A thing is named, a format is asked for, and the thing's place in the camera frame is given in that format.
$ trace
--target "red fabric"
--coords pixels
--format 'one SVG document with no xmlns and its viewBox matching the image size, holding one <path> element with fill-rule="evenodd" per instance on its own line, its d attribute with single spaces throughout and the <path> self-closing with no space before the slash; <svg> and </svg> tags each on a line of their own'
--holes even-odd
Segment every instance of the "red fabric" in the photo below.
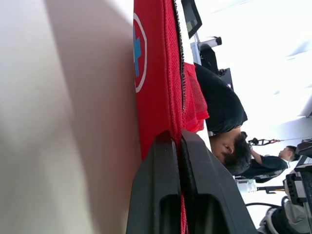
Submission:
<svg viewBox="0 0 312 234">
<path fill-rule="evenodd" d="M 136 94 L 141 142 L 144 159 L 157 135 L 170 130 L 176 143 L 183 129 L 182 90 L 179 47 L 174 7 L 171 0 L 135 0 L 134 11 L 147 38 L 147 69 L 142 88 Z M 141 34 L 134 20 L 136 37 Z M 140 38 L 141 48 L 144 40 Z M 138 59 L 140 76 L 144 56 Z M 136 78 L 136 87 L 140 76 Z"/>
<path fill-rule="evenodd" d="M 207 104 L 196 78 L 195 66 L 184 63 L 185 103 L 183 119 L 185 129 L 196 133 L 204 129 L 204 121 L 209 118 Z"/>
<path fill-rule="evenodd" d="M 134 12 L 136 101 L 141 156 L 144 159 L 155 137 L 168 129 L 179 151 L 183 129 L 192 132 L 202 129 L 202 120 L 208 117 L 208 113 L 198 89 L 195 66 L 190 64 L 185 64 L 185 103 L 182 107 L 180 54 L 173 1 L 135 0 Z M 182 194 L 181 233 L 185 232 L 187 220 Z"/>
</svg>

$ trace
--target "red mesh pocket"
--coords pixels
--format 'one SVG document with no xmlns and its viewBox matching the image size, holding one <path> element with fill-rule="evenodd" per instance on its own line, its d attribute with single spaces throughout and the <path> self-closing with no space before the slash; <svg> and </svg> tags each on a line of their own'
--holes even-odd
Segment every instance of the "red mesh pocket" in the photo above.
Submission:
<svg viewBox="0 0 312 234">
<path fill-rule="evenodd" d="M 195 66 L 185 63 L 185 129 L 196 133 L 204 128 L 203 120 L 209 118 L 207 104 L 198 84 Z"/>
</svg>

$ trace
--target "man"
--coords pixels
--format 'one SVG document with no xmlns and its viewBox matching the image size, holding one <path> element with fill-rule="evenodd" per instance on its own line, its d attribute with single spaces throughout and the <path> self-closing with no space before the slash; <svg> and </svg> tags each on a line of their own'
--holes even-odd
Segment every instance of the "man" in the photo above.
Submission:
<svg viewBox="0 0 312 234">
<path fill-rule="evenodd" d="M 212 153 L 233 174 L 247 170 L 250 164 L 250 147 L 246 134 L 240 131 L 247 120 L 244 108 L 232 89 L 213 72 L 196 66 L 196 76 L 207 102 L 210 118 L 206 120 Z"/>
<path fill-rule="evenodd" d="M 261 156 L 252 150 L 251 153 L 254 159 L 251 161 L 250 168 L 240 176 L 255 179 L 257 183 L 265 183 L 282 174 L 288 168 L 287 162 L 299 160 L 300 156 L 295 152 L 296 147 L 290 145 L 279 152 L 278 157 Z"/>
</svg>

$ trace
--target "ear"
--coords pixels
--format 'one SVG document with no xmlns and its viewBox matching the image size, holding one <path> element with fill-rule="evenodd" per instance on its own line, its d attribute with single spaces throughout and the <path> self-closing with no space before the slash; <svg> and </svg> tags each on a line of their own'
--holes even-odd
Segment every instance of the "ear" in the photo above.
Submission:
<svg viewBox="0 0 312 234">
<path fill-rule="evenodd" d="M 226 149 L 227 153 L 229 153 L 229 154 L 234 153 L 234 147 L 232 145 L 225 144 L 224 148 Z"/>
</svg>

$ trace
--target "black zipper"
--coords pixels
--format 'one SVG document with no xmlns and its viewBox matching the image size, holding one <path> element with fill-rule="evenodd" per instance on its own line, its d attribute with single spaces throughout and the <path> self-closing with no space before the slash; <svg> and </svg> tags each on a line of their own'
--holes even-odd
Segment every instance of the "black zipper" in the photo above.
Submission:
<svg viewBox="0 0 312 234">
<path fill-rule="evenodd" d="M 175 21 L 176 21 L 176 30 L 178 34 L 178 44 L 179 44 L 179 52 L 180 52 L 180 75 L 181 75 L 181 84 L 182 84 L 182 110 L 184 111 L 185 108 L 185 92 L 186 92 L 186 82 L 185 82 L 185 76 L 184 76 L 184 52 L 183 52 L 183 45 L 182 45 L 182 34 L 181 34 L 181 28 L 180 28 L 180 19 L 179 14 L 177 10 L 177 4 L 176 1 L 179 0 L 173 0 L 174 2 L 174 9 L 175 9 Z"/>
</svg>

